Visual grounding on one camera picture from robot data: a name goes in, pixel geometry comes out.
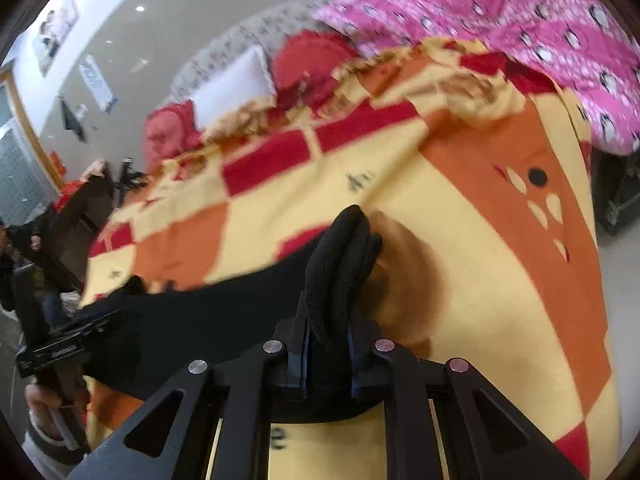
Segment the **operator left hand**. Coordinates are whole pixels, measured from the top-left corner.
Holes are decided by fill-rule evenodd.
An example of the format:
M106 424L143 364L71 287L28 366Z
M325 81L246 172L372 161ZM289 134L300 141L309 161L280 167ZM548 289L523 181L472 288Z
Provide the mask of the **operator left hand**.
M80 426L84 426L82 418L87 414L90 394L85 378L79 373L73 382L72 400L64 401L61 393L55 392L35 379L25 387L25 399L28 407L28 430L25 434L22 449L32 451L40 444L40 450L47 446L69 451L63 431L58 428L53 412L71 408L78 416Z

